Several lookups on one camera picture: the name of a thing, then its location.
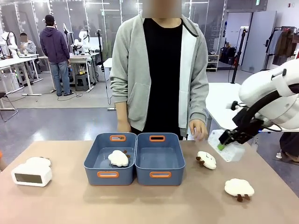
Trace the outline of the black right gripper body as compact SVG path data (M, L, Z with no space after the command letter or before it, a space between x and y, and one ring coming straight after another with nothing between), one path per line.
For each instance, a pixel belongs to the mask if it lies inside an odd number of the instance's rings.
M250 121L243 121L247 109L241 109L233 118L233 122L237 125L238 137L243 137L244 143L255 137L262 129L264 121L262 119L252 118Z

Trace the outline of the person's left hand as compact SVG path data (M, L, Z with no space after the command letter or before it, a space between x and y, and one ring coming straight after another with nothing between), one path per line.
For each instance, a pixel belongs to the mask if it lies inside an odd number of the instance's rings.
M200 119L192 119L189 122L191 134L195 140L202 141L207 139L208 131L205 123Z

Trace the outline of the person's right hand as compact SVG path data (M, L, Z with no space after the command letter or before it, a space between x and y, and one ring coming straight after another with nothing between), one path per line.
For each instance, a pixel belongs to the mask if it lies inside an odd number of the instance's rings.
M131 126L127 120L118 120L117 131L120 133L130 133Z

